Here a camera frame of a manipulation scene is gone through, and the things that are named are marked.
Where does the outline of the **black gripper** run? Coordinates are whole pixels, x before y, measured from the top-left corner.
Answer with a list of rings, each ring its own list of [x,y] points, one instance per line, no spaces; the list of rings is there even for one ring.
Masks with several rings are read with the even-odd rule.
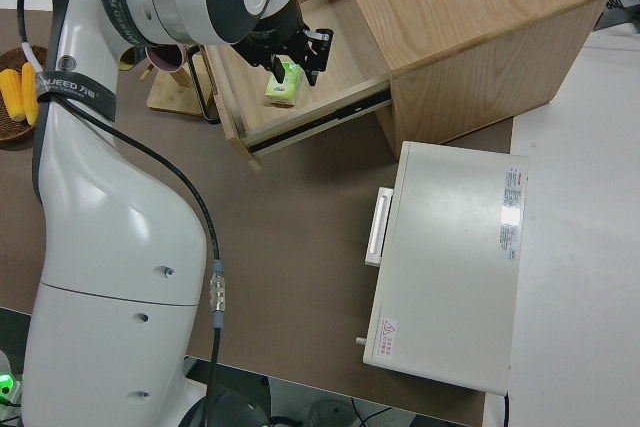
[[[251,66],[271,72],[279,84],[286,76],[279,57],[288,57],[305,71],[308,84],[314,87],[320,72],[327,68],[333,37],[334,31],[330,28],[310,30],[304,25],[291,38],[275,45],[266,45],[255,36],[247,36],[237,44],[237,53]]]

